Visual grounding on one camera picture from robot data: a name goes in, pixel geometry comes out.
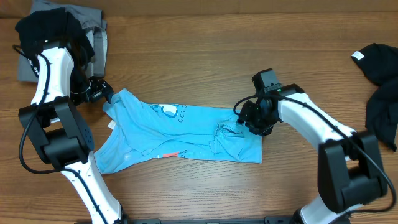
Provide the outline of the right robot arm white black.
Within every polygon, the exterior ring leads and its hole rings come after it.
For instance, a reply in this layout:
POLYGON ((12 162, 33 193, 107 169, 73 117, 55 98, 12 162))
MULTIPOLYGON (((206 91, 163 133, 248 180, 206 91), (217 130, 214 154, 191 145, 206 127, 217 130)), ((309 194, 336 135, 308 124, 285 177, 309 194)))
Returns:
POLYGON ((239 101, 238 123, 255 135, 271 133, 276 122, 299 132, 318 153, 318 196, 291 216, 265 217, 265 223, 349 223, 354 213, 382 213, 364 206, 396 196, 384 172, 375 135, 356 132, 316 106, 296 84, 258 88, 239 101))

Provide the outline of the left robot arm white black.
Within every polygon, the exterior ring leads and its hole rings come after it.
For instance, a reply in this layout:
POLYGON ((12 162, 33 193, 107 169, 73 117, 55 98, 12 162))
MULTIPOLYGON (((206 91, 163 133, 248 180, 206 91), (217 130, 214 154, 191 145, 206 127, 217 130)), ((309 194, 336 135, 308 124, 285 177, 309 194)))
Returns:
POLYGON ((127 223, 122 205, 107 188, 94 158, 94 137, 77 106, 106 98, 113 89, 103 79, 86 78, 83 47, 71 42, 36 43, 32 53, 40 70, 37 91, 30 106, 19 110, 24 132, 19 143, 30 139, 38 156, 64 175, 85 204, 92 223, 127 223))

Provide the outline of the light blue t-shirt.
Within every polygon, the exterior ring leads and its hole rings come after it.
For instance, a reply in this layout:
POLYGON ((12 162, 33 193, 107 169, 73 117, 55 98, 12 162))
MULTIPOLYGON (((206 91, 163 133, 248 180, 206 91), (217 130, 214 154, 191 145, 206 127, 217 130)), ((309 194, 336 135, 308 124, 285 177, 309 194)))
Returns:
POLYGON ((94 153, 102 174, 165 157, 262 162, 262 138, 238 124, 231 109, 145 103, 123 89, 103 110, 114 124, 94 153))

